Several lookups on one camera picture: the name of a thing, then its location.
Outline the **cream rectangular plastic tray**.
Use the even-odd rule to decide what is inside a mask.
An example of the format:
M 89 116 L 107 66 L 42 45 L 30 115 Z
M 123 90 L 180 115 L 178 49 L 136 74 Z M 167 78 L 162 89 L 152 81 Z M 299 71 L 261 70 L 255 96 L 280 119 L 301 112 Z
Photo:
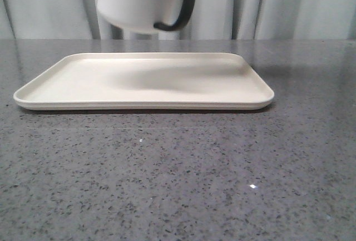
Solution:
M 258 110 L 274 91 L 233 53 L 79 53 L 13 95 L 29 110 Z

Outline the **white smiley mug black handle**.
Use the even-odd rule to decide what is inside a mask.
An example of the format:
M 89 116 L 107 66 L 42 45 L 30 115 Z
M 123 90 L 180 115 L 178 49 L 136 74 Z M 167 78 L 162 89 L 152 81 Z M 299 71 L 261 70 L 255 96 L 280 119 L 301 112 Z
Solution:
M 97 0 L 97 10 L 107 22 L 146 35 L 184 28 L 194 5 L 195 0 Z

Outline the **grey curtain left panel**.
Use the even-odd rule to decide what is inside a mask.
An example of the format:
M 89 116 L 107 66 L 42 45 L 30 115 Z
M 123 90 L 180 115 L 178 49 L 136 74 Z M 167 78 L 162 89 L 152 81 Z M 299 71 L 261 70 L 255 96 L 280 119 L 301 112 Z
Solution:
M 1 0 L 2 39 L 258 40 L 265 37 L 263 0 L 196 0 L 179 32 L 141 35 L 97 12 L 97 0 Z

